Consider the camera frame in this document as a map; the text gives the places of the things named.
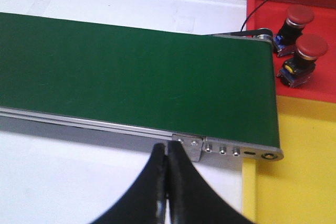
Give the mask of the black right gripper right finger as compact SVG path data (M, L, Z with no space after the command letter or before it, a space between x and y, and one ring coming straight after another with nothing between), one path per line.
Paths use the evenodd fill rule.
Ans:
M251 223L211 188L178 141L167 146L166 186L171 223Z

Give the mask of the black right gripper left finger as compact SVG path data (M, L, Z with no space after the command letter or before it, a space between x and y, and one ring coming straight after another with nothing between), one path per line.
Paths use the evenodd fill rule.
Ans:
M158 143L129 189L93 223L165 223L165 175L165 146Z

